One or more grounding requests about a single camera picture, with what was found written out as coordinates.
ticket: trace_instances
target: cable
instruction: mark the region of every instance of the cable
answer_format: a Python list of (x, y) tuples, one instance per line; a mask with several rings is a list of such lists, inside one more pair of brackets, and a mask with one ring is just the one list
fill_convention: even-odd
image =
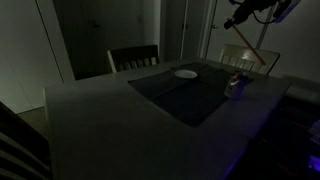
[(271, 24), (271, 23), (274, 23), (277, 20), (277, 19), (273, 19), (272, 21), (269, 21), (269, 22), (262, 22), (262, 21), (260, 21), (258, 19), (257, 15), (256, 15), (256, 13), (254, 11), (253, 11), (253, 16), (256, 19), (256, 21), (258, 21), (258, 23), (260, 23), (260, 24)]

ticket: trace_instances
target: floor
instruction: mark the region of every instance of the floor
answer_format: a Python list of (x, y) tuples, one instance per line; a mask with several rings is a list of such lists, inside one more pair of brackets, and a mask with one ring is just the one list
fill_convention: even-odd
[(49, 130), (45, 108), (38, 108), (32, 111), (23, 112), (18, 114), (18, 116), (48, 140)]
[[(320, 179), (319, 173), (306, 168), (311, 151), (320, 153), (318, 146), (310, 146), (307, 133), (312, 123), (320, 119), (319, 109), (285, 97), (257, 139), (249, 143), (228, 179)], [(44, 108), (18, 115), (48, 139)]]
[[(48, 140), (48, 123), (46, 121), (46, 115), (45, 115), (45, 109), (39, 108), (32, 111), (24, 112), (18, 114), (19, 117), (21, 117), (23, 120), (25, 120), (31, 127), (33, 127), (36, 131), (38, 131), (43, 137), (45, 137)], [(13, 141), (11, 138), (7, 137), (6, 135), (0, 133), (0, 139), (4, 140), (5, 142), (11, 144), (12, 146), (24, 151), (25, 153), (29, 154), (31, 157), (34, 157), (32, 154), (30, 154), (26, 149), (24, 149), (20, 144)], [(0, 150), (0, 157), (3, 157), (5, 159), (8, 159), (24, 168), (29, 170), (30, 172), (33, 172), (37, 174), (38, 176), (44, 178), (39, 174), (37, 171), (30, 168), (28, 165), (20, 161), (19, 159), (11, 156), (10, 154)], [(5, 175), (8, 177), (11, 177), (15, 180), (24, 180), (24, 178), (17, 176), (16, 174), (13, 174), (5, 169), (0, 168), (0, 174)]]

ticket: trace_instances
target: chair backrest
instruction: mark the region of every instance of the chair backrest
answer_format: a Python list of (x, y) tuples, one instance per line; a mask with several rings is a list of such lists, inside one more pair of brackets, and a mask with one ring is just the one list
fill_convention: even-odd
[(226, 44), (221, 52), (219, 62), (241, 69), (250, 70), (260, 74), (269, 74), (278, 61), (280, 54), (277, 52), (256, 49), (267, 65), (262, 65), (253, 52), (244, 46)]
[(48, 141), (1, 102), (0, 132), (6, 138), (0, 139), (0, 150), (27, 165), (3, 156), (0, 168), (26, 179), (51, 179)]
[(109, 50), (107, 54), (112, 72), (159, 64), (157, 45)]

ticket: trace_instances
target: wall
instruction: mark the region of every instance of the wall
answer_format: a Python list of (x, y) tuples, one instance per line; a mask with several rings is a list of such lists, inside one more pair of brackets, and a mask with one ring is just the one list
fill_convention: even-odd
[[(218, 0), (216, 3), (216, 9), (214, 12), (213, 25), (218, 28), (212, 29), (207, 50), (206, 58), (218, 61), (220, 57), (221, 50), (225, 44), (234, 44), (240, 46), (246, 46), (243, 40), (238, 36), (233, 28), (226, 30), (223, 25), (228, 18), (232, 17), (234, 12), (238, 9), (238, 5), (232, 5), (227, 0)], [(268, 16), (267, 10), (257, 13), (260, 20), (265, 21)], [(237, 25), (237, 28), (246, 37), (249, 43), (256, 47), (259, 42), (259, 37), (263, 30), (264, 25), (259, 24), (253, 16), (250, 16), (245, 22)]]
[(143, 0), (143, 44), (160, 45), (161, 0)]
[(167, 17), (167, 0), (161, 0), (160, 7), (160, 47), (159, 47), (159, 60), (164, 62), (164, 50), (166, 42), (166, 17)]
[(42, 107), (43, 88), (62, 79), (36, 1), (0, 1), (0, 24), (0, 101), (16, 113)]
[(162, 34), (165, 34), (164, 60), (172, 61), (180, 59), (181, 43), (182, 43), (182, 25), (184, 22), (184, 14), (186, 8), (186, 0), (166, 0), (166, 9), (162, 9), (162, 13), (166, 13), (165, 27), (162, 28)]
[(293, 82), (288, 94), (320, 102), (320, 1), (303, 0), (280, 24), (268, 27), (261, 49), (280, 52), (271, 76)]

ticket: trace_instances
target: door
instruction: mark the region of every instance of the door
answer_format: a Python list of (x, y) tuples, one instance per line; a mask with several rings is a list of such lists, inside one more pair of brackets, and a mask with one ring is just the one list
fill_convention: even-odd
[(197, 57), (207, 0), (188, 0), (182, 58)]
[(142, 45), (143, 0), (54, 0), (54, 5), (76, 79), (107, 73), (107, 50)]
[(197, 57), (208, 0), (168, 0), (165, 60)]
[[(231, 5), (228, 0), (216, 0), (216, 10), (207, 47), (207, 59), (218, 61), (224, 44), (246, 46), (232, 28), (226, 30), (223, 27), (223, 24), (228, 18), (232, 17), (237, 8), (238, 5)], [(264, 10), (262, 13), (257, 12), (256, 14), (261, 21), (266, 21), (268, 12), (268, 10)], [(237, 27), (251, 45), (256, 47), (264, 25), (259, 24), (251, 15), (247, 21), (237, 25)]]
[(186, 0), (167, 0), (164, 60), (180, 59)]
[(109, 49), (143, 45), (143, 0), (83, 0), (96, 69), (106, 72)]
[(62, 78), (36, 1), (0, 1), (0, 24), (0, 100), (16, 113), (43, 107), (43, 88)]

